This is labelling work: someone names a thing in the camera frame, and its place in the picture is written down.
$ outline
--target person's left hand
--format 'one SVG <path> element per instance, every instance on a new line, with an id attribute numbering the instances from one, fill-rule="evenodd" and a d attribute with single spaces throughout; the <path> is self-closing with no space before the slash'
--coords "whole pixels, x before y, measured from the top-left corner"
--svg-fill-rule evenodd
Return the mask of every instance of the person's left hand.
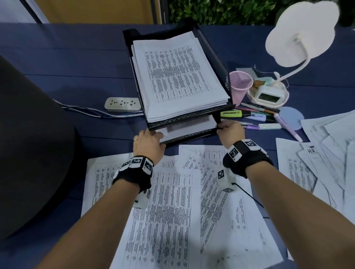
<path id="1" fill-rule="evenodd" d="M 163 133 L 149 131 L 148 129 L 139 132 L 139 135 L 133 138 L 133 156 L 142 155 L 151 159 L 154 165 L 157 165 L 164 155 L 165 144 L 160 144 L 160 139 L 164 137 Z"/>

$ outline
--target forearm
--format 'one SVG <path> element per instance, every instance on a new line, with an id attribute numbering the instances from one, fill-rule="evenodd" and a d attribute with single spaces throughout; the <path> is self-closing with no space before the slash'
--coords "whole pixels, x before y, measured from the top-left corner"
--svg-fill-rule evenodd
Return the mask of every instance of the forearm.
<path id="1" fill-rule="evenodd" d="M 118 180 L 59 240 L 37 269 L 109 268 L 138 192 L 137 184 Z"/>
<path id="2" fill-rule="evenodd" d="M 355 268 L 355 226 L 267 162 L 246 169 L 270 218 L 301 268 Z"/>

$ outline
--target hand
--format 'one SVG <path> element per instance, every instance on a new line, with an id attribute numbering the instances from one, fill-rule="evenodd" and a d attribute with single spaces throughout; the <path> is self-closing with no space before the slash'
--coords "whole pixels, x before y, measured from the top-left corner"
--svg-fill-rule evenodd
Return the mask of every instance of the hand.
<path id="1" fill-rule="evenodd" d="M 154 165 L 157 165 L 162 159 L 166 147 L 165 144 L 159 142 L 163 137 L 161 132 L 151 132 L 148 129 L 140 131 L 139 135 L 133 138 L 133 156 L 148 157 Z"/>
<path id="2" fill-rule="evenodd" d="M 229 149 L 235 142 L 245 139 L 244 128 L 238 121 L 222 121 L 217 125 L 217 134 L 222 145 Z"/>

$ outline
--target person's left arm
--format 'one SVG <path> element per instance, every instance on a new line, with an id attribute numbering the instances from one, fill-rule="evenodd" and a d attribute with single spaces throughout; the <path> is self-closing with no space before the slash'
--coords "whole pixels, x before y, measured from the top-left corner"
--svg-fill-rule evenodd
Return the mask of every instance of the person's left arm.
<path id="1" fill-rule="evenodd" d="M 134 156 L 156 165 L 164 155 L 162 133 L 148 129 L 134 137 Z M 109 268 L 126 226 L 138 184 L 119 179 L 102 198 L 59 240 L 37 269 Z"/>

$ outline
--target light blue round coaster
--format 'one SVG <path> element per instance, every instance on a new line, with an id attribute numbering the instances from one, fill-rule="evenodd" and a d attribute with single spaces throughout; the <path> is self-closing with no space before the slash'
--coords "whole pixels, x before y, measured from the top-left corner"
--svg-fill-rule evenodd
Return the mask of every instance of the light blue round coaster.
<path id="1" fill-rule="evenodd" d="M 304 120 L 304 116 L 300 111 L 289 106 L 283 106 L 280 108 L 280 117 L 287 123 L 293 130 L 299 130 L 302 128 L 301 120 Z"/>

